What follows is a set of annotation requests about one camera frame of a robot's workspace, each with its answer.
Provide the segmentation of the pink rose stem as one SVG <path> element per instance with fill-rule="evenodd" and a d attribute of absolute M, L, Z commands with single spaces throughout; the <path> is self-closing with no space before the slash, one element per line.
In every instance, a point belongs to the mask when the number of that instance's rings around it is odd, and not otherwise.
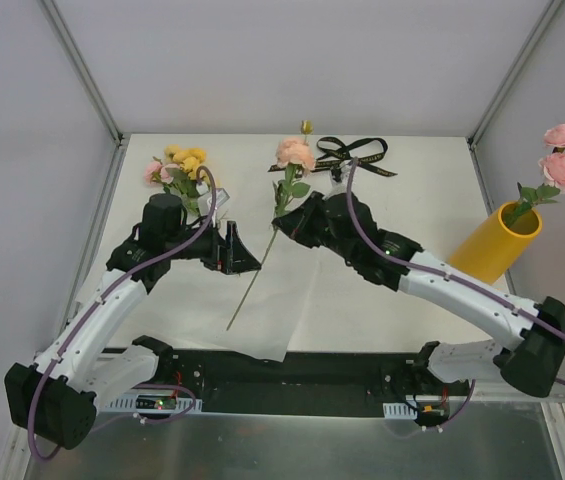
<path fill-rule="evenodd" d="M 522 220 L 535 207 L 557 204 L 557 198 L 565 195 L 565 123 L 548 129 L 543 142 L 549 153 L 538 161 L 541 183 L 536 187 L 518 183 L 518 199 L 502 214 L 504 225 L 516 233 L 522 233 Z"/>
<path fill-rule="evenodd" d="M 309 192 L 310 186 L 303 178 L 316 167 L 316 160 L 308 142 L 313 131 L 313 123 L 303 120 L 300 137 L 288 137 L 278 144 L 275 167 L 284 172 L 284 178 L 273 184 L 273 218 L 286 214 L 293 200 L 301 199 Z"/>

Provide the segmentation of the white wrapping paper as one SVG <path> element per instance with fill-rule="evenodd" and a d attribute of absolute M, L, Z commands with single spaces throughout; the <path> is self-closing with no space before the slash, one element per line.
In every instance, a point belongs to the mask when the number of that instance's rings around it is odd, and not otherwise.
<path fill-rule="evenodd" d="M 295 349 L 320 271 L 318 252 L 273 231 L 269 175 L 222 184 L 231 196 L 225 217 L 236 221 L 262 269 L 226 276 L 198 260 L 174 262 L 123 320 L 108 347 L 122 348 L 148 335 L 174 347 L 226 349 L 274 361 Z"/>

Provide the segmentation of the pink yellow flower bouquet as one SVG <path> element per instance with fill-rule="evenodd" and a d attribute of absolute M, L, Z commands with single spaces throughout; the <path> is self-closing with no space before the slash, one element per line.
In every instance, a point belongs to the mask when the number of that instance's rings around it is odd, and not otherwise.
<path fill-rule="evenodd" d="M 198 198 L 210 187 L 205 172 L 197 177 L 197 171 L 205 165 L 206 159 L 207 152 L 202 148 L 168 145 L 162 159 L 154 157 L 147 165 L 144 180 L 148 185 L 158 186 L 164 193 L 177 196 L 187 213 L 198 217 Z"/>

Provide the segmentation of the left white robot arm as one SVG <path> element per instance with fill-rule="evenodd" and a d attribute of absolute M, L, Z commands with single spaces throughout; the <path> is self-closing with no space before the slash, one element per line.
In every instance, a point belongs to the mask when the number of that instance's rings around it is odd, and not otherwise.
<path fill-rule="evenodd" d="M 43 438 L 57 450 L 78 446 L 102 407 L 146 383 L 166 387 L 173 377 L 168 345 L 141 337 L 117 358 L 96 361 L 125 318 L 177 260 L 198 260 L 224 275 L 258 271 L 260 262 L 242 243 L 235 222 L 221 232 L 217 209 L 229 199 L 224 189 L 198 201 L 201 216 L 187 221 L 182 200 L 152 195 L 130 235 L 111 253 L 106 270 L 83 308 L 31 365 L 14 364 L 4 383 L 12 422 L 25 429 L 34 456 Z"/>

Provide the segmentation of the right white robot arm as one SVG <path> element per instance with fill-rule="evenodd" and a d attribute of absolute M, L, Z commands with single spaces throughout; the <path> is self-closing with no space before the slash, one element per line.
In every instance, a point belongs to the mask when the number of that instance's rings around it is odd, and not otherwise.
<path fill-rule="evenodd" d="M 345 194 L 312 193 L 272 222 L 307 248 L 326 247 L 366 281 L 427 300 L 488 334 L 466 344 L 428 342 L 412 369 L 414 387 L 435 394 L 446 383 L 501 377 L 547 397 L 565 357 L 565 305 L 503 293 L 445 264 L 403 235 L 381 229 L 369 207 Z"/>

